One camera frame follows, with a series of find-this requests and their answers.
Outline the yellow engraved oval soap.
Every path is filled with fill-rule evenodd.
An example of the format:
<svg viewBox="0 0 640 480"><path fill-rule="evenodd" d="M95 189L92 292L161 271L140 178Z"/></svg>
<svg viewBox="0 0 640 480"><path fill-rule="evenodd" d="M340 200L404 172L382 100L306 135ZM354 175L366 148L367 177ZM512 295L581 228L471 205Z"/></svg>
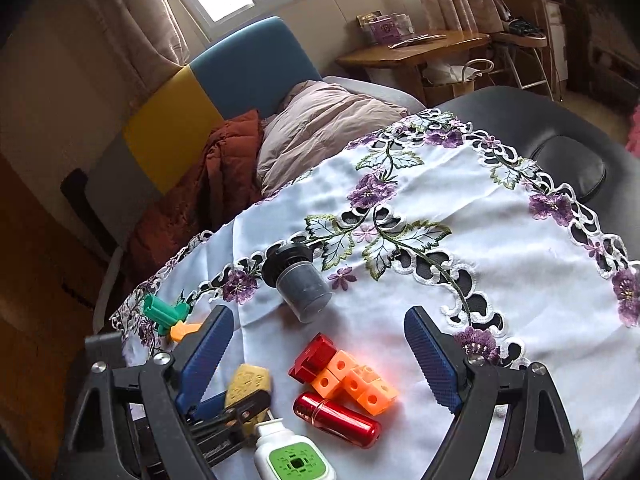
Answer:
<svg viewBox="0 0 640 480"><path fill-rule="evenodd" d="M243 363L236 369L228 385L226 396L224 397L224 407L230 408L230 406L237 404L258 390L271 392L269 370L265 367ZM250 437L254 434L255 426L263 422L267 417L268 408L269 405L255 417L244 422L243 434L245 437Z"/></svg>

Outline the red metallic cylinder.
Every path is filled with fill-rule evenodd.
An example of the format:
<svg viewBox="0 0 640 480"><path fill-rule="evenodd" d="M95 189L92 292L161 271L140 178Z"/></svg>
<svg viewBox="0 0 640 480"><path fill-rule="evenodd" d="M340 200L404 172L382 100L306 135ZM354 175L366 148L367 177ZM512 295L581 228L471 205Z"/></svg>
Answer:
<svg viewBox="0 0 640 480"><path fill-rule="evenodd" d="M293 403L293 412L314 428L358 448L370 448L382 434L381 424L376 420L323 399L316 392L301 393Z"/></svg>

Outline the green plastic spool stand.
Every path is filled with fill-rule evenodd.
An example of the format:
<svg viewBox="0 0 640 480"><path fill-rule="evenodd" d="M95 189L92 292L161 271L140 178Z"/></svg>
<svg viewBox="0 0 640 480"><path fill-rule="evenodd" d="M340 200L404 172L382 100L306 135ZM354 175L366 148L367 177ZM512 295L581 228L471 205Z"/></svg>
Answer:
<svg viewBox="0 0 640 480"><path fill-rule="evenodd" d="M165 301L151 294L143 298L142 313L156 325L160 336L167 336L171 327L178 322L184 322L190 312L191 307L186 302L166 304Z"/></svg>

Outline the white green bottle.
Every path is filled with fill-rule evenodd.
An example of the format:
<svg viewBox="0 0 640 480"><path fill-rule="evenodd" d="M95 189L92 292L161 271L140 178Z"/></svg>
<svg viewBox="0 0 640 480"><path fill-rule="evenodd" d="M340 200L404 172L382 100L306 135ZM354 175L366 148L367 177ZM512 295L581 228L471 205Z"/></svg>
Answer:
<svg viewBox="0 0 640 480"><path fill-rule="evenodd" d="M255 427L254 464L262 480L336 480L333 466L309 438L294 434L280 418Z"/></svg>

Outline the red puzzle piece block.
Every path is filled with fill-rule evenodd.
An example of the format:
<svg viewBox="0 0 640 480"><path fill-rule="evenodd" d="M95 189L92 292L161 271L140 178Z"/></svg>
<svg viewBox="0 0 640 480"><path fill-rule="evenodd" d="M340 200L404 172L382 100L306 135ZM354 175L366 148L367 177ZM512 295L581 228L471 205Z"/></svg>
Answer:
<svg viewBox="0 0 640 480"><path fill-rule="evenodd" d="M288 376L301 384L311 384L335 356L337 348L325 334L318 333L299 353Z"/></svg>

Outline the orange linked cubes toy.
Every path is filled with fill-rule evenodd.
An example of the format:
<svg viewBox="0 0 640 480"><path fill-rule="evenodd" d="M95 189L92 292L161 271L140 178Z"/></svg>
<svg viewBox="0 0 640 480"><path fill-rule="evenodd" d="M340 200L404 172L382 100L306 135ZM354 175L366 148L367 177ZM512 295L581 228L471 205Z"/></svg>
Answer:
<svg viewBox="0 0 640 480"><path fill-rule="evenodd" d="M322 399L329 400L346 393L373 416L387 411L398 398L398 391L372 367L359 364L343 350L334 354L310 384Z"/></svg>

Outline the black cylindrical filter canister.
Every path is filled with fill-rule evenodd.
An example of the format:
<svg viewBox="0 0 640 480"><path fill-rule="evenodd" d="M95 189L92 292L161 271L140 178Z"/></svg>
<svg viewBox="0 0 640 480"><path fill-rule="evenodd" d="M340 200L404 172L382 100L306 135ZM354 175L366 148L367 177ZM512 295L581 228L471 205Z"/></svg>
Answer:
<svg viewBox="0 0 640 480"><path fill-rule="evenodd" d="M314 254L302 243L270 252L262 264L262 280L277 289L299 322L308 324L329 304L332 292L314 266Z"/></svg>

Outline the rust red quilted jacket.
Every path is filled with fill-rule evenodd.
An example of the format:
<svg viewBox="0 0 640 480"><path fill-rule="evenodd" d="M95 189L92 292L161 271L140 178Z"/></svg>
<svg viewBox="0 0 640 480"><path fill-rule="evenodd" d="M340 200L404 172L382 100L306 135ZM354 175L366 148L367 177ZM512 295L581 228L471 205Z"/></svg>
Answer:
<svg viewBox="0 0 640 480"><path fill-rule="evenodd" d="M150 278L195 235L219 230L259 202L256 170L263 135L257 110L210 133L196 164L134 227L122 260L131 281Z"/></svg>

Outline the multicolour sofa backrest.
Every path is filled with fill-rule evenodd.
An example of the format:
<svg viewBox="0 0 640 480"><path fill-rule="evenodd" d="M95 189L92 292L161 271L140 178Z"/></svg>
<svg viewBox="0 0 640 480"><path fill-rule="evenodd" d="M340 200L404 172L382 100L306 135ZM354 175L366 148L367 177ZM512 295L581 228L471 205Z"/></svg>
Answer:
<svg viewBox="0 0 640 480"><path fill-rule="evenodd" d="M248 110L267 117L300 82L320 74L280 18L218 41L180 68L116 134L74 201L107 252L126 243L149 204L200 156L209 133Z"/></svg>

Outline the pink grey pillow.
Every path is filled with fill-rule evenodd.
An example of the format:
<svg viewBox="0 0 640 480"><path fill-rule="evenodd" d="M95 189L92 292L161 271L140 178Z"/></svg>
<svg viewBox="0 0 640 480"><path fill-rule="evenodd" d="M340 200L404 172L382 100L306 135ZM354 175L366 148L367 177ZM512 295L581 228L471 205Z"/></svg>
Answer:
<svg viewBox="0 0 640 480"><path fill-rule="evenodd" d="M351 92L340 84L306 80L262 121L257 159L263 196L280 190L347 144L409 115L407 107Z"/></svg>

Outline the black padded chair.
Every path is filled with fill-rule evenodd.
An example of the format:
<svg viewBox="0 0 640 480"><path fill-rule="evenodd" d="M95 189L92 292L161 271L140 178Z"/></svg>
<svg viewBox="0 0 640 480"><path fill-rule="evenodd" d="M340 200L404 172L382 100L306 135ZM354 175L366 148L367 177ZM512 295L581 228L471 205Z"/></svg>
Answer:
<svg viewBox="0 0 640 480"><path fill-rule="evenodd" d="M512 87L476 90L439 108L533 159L556 184L570 184L596 212L602 231L619 235L629 257L639 257L639 159L602 130L544 96Z"/></svg>

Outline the wooden desk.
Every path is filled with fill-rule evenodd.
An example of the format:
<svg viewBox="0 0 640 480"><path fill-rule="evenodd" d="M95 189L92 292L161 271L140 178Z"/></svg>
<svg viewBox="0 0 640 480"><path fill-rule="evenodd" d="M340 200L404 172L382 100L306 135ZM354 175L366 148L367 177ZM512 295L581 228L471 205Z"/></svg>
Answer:
<svg viewBox="0 0 640 480"><path fill-rule="evenodd" d="M425 94L422 68L428 62L469 53L490 44L490 36L481 32L444 30L435 32L435 35L442 35L442 38L396 49L389 46L366 47L339 56L335 63L352 78L367 82L371 81L368 70L391 70L400 90L411 94L422 104L431 106L434 100Z"/></svg>

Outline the pink curtain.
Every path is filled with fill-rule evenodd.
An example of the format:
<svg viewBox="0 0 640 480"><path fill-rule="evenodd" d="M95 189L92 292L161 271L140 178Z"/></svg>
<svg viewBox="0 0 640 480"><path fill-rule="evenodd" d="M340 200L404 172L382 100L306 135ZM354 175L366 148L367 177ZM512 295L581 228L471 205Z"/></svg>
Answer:
<svg viewBox="0 0 640 480"><path fill-rule="evenodd" d="M140 77L186 64L189 47L168 0L96 0L96 7L115 48Z"/></svg>

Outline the purple gift box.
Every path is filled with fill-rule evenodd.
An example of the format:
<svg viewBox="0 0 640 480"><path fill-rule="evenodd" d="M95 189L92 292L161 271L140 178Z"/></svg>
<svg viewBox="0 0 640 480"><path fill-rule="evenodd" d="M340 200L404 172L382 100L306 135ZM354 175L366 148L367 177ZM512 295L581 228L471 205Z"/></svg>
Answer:
<svg viewBox="0 0 640 480"><path fill-rule="evenodd" d="M374 11L356 16L368 44L396 44L414 34L411 18L405 13Z"/></svg>

